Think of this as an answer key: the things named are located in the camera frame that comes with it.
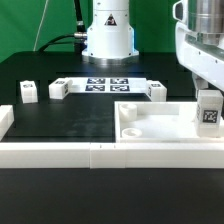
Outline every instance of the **green wall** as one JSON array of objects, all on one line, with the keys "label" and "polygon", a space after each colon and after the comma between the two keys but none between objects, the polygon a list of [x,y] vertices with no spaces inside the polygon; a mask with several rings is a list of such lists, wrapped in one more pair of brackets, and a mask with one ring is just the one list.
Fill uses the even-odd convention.
[{"label": "green wall", "polygon": [[[130,0],[131,25],[140,52],[174,52],[176,0]],[[32,51],[45,0],[0,0],[0,61],[19,51]],[[81,0],[85,24],[92,21],[92,0]],[[49,0],[38,48],[56,36],[75,31],[73,0]],[[49,50],[72,51],[72,46]]]}]

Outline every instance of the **black surface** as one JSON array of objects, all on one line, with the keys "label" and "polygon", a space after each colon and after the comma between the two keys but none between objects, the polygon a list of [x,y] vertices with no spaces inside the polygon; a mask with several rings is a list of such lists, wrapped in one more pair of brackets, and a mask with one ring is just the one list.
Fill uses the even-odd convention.
[{"label": "black surface", "polygon": [[[72,94],[49,101],[49,81],[63,76],[146,77],[168,87],[168,100],[194,99],[191,74],[175,54],[145,54],[139,64],[100,68],[71,53],[18,53],[0,64],[0,103],[14,104],[16,117],[6,141],[113,140],[113,102],[145,100]],[[21,103],[16,85],[23,80],[38,81],[39,104]],[[223,208],[222,169],[0,169],[3,224],[223,224]]]},{"label": "black surface", "polygon": [[223,224],[223,170],[0,170],[4,224]]},{"label": "black surface", "polygon": [[[74,53],[21,52],[0,64],[0,104],[13,104],[15,123],[4,142],[114,142],[114,102],[148,101],[144,94],[70,94],[49,100],[48,85],[62,77],[139,77],[159,80],[168,100],[192,101],[191,73],[174,53],[144,54],[139,63],[98,66],[84,63]],[[20,81],[35,81],[38,104],[23,104]]]}]

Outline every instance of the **white 3d-printed part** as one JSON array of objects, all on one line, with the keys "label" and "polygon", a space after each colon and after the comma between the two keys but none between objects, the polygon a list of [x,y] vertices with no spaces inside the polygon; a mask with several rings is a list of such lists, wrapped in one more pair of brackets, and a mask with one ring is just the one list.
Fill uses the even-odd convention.
[{"label": "white 3d-printed part", "polygon": [[20,82],[23,103],[37,103],[37,88],[34,81]]},{"label": "white 3d-printed part", "polygon": [[14,121],[13,108],[11,105],[0,106],[0,141]]}]

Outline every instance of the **black cable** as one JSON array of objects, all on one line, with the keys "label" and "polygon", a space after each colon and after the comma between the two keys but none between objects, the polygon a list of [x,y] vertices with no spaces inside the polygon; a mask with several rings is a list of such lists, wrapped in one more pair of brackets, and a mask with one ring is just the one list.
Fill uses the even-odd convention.
[{"label": "black cable", "polygon": [[75,41],[66,41],[66,42],[56,42],[56,43],[48,43],[48,44],[45,44],[42,48],[43,49],[41,49],[41,51],[40,50],[38,50],[39,52],[43,52],[45,49],[47,49],[49,46],[52,46],[52,45],[60,45],[60,44],[76,44],[76,42]]},{"label": "black cable", "polygon": [[82,19],[82,11],[80,6],[80,0],[74,0],[75,12],[76,12],[76,21],[77,21],[77,31],[85,32],[86,28]]},{"label": "black cable", "polygon": [[48,43],[46,43],[45,45],[43,45],[41,48],[39,48],[39,52],[42,52],[44,51],[46,48],[48,48],[48,46],[52,45],[52,44],[57,44],[55,43],[56,41],[58,40],[62,40],[62,39],[65,39],[65,38],[75,38],[74,37],[74,34],[66,34],[66,35],[61,35],[59,37],[56,37],[52,40],[50,40]]}]

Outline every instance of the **black and white marker pattern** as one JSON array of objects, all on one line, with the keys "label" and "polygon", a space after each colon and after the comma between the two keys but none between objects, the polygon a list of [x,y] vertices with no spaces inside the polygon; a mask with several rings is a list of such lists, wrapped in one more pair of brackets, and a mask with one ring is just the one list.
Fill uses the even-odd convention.
[{"label": "black and white marker pattern", "polygon": [[110,86],[110,91],[111,92],[129,92],[130,88],[127,85],[111,85]]},{"label": "black and white marker pattern", "polygon": [[100,79],[100,78],[89,78],[87,81],[87,84],[105,84],[106,79]]},{"label": "black and white marker pattern", "polygon": [[217,110],[204,110],[203,123],[217,123],[218,111]]},{"label": "black and white marker pattern", "polygon": [[104,92],[105,86],[103,85],[87,85],[86,92]]},{"label": "black and white marker pattern", "polygon": [[110,79],[110,84],[114,84],[114,85],[128,84],[128,79]]}]

